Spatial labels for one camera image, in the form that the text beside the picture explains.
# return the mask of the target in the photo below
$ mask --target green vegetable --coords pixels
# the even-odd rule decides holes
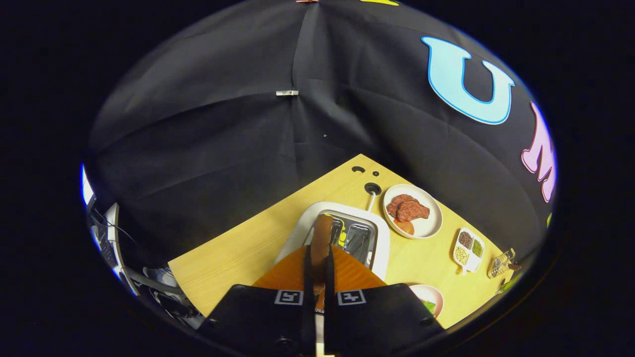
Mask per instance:
[[[479,241],[474,240],[474,246],[472,247],[472,252],[476,254],[479,258],[483,255],[483,247]]]
[[[424,306],[428,309],[428,311],[430,311],[430,313],[434,315],[434,307],[436,306],[436,304],[429,301],[422,302],[424,303]]]

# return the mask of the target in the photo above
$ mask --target green seasoning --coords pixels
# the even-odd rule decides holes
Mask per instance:
[[[428,309],[428,311],[430,311],[430,313],[434,315],[434,307],[436,306],[436,304],[429,301],[422,301],[422,302],[424,303],[424,306]]]
[[[469,258],[469,254],[467,253],[467,251],[465,249],[463,249],[460,246],[457,246],[455,251],[454,251],[454,257],[456,258],[457,262],[466,265],[467,264],[467,258]]]
[[[477,241],[476,239],[474,240],[474,246],[472,247],[472,252],[474,252],[474,254],[476,254],[479,258],[483,254],[483,247],[481,246],[481,243]]]

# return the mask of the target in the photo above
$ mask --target wooden table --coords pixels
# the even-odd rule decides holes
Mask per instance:
[[[365,172],[352,171],[353,166]],[[207,316],[234,284],[251,285],[273,265],[280,249],[302,212],[318,201],[333,201],[366,209],[370,195],[364,185],[374,182],[382,188],[371,211],[383,217],[383,192],[408,181],[364,155],[311,182],[301,190],[178,258],[169,265],[186,296]],[[391,228],[391,247],[385,282],[432,285],[444,297],[438,321],[448,328],[473,313],[492,298],[512,271],[490,279],[486,275],[491,259],[502,252],[470,223],[439,202],[443,226],[428,239],[408,239]],[[462,276],[452,260],[452,248],[461,227],[467,227],[485,242],[483,263],[475,273]]]

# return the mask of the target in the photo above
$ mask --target white tray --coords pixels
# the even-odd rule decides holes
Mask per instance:
[[[470,247],[466,247],[463,244],[458,242],[458,237],[460,237],[461,233],[463,232],[466,232],[472,237],[472,245]],[[474,241],[478,241],[481,244],[482,252],[480,257],[474,254],[474,252],[472,251],[472,249],[474,248]],[[455,254],[458,247],[462,247],[464,250],[467,251],[469,255],[467,258],[467,263],[465,264],[459,262],[456,258]],[[484,256],[485,256],[485,242],[483,242],[483,240],[479,236],[474,234],[474,232],[470,231],[468,228],[461,228],[454,242],[454,249],[452,250],[452,259],[454,259],[454,261],[463,268],[462,269],[463,275],[465,275],[466,271],[470,271],[470,272],[477,271],[481,267],[481,263],[483,261]]]

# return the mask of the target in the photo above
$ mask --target cable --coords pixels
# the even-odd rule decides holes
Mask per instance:
[[[128,232],[126,232],[126,231],[124,231],[124,230],[123,230],[123,228],[121,228],[121,227],[117,226],[116,224],[112,224],[112,223],[110,223],[110,222],[109,222],[109,221],[108,221],[108,220],[107,220],[107,219],[106,219],[106,218],[105,218],[105,217],[104,217],[101,213],[99,213],[99,211],[98,211],[96,208],[95,208],[94,210],[95,210],[95,212],[99,215],[99,217],[101,217],[104,221],[106,221],[106,223],[108,223],[108,225],[105,225],[105,224],[103,224],[103,223],[99,223],[99,222],[97,221],[97,219],[95,219],[95,217],[93,217],[93,216],[91,215],[91,218],[93,219],[93,221],[94,221],[95,223],[99,224],[99,225],[100,225],[100,226],[102,226],[102,227],[106,227],[106,228],[108,228],[108,227],[115,227],[116,229],[119,229],[120,231],[124,232],[124,234],[125,234],[125,235],[127,235],[127,236],[128,236],[128,238],[130,238],[130,240],[132,240],[133,242],[135,242],[135,244],[136,244],[136,245],[140,246],[140,245],[139,245],[139,243],[137,243],[137,241],[135,241],[135,239],[134,239],[134,238],[132,238],[132,237],[130,236],[130,234],[128,234]]]
[[[370,212],[370,209],[373,208],[373,203],[375,203],[375,193],[371,192],[373,194],[373,198],[370,200],[370,205],[368,205],[368,209],[366,211]]]

